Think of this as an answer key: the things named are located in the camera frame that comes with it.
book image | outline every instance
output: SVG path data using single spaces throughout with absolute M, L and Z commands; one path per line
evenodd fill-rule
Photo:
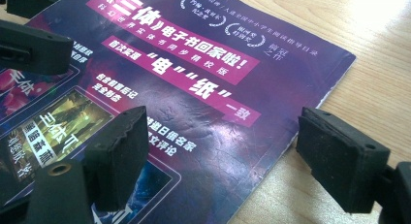
M 148 161 L 126 209 L 93 209 L 96 223 L 228 222 L 296 137 L 301 108 L 319 107 L 356 59 L 239 0 L 61 0 L 28 25 L 72 38 L 79 74 L 31 107 L 34 117 L 5 118 L 2 141 L 19 135 L 32 149 L 24 128 L 36 123 L 53 158 L 81 160 L 105 123 L 146 106 Z M 51 115 L 71 131 L 61 143 L 81 141 L 54 139 Z M 15 184 L 21 167 L 7 166 L 7 145 L 1 168 Z
M 33 100 L 70 80 L 78 71 L 70 69 L 65 75 L 38 76 L 7 69 L 0 73 L 0 122 L 9 115 L 27 107 Z
M 0 140 L 4 205 L 33 182 L 35 171 L 76 151 L 113 118 L 75 89 Z

light wood grain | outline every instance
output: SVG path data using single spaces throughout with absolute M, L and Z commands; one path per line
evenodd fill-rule
M 392 167 L 411 161 L 411 0 L 242 1 L 356 54 L 322 109 L 389 147 Z M 292 146 L 230 223 L 377 223 L 379 210 L 344 213 Z

printed poster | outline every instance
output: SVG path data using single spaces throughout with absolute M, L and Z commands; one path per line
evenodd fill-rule
M 2 204 L 29 185 L 37 169 L 72 154 L 111 119 L 74 89 L 2 137 Z
M 356 58 L 238 0 L 62 0 L 28 24 L 74 39 L 79 73 L 7 117 L 3 138 L 73 89 L 111 115 L 147 107 L 136 190 L 96 223 L 226 223 Z

wooden surface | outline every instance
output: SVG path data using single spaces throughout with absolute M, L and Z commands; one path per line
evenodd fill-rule
M 392 167 L 411 161 L 411 0 L 242 1 L 356 54 L 322 109 L 389 147 Z M 344 213 L 293 146 L 230 223 L 377 223 L 379 210 Z

pink banner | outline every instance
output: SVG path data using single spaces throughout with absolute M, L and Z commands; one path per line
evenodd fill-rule
M 231 84 L 238 84 L 259 60 L 161 17 L 140 0 L 90 0 L 87 6 L 134 36 L 184 59 Z

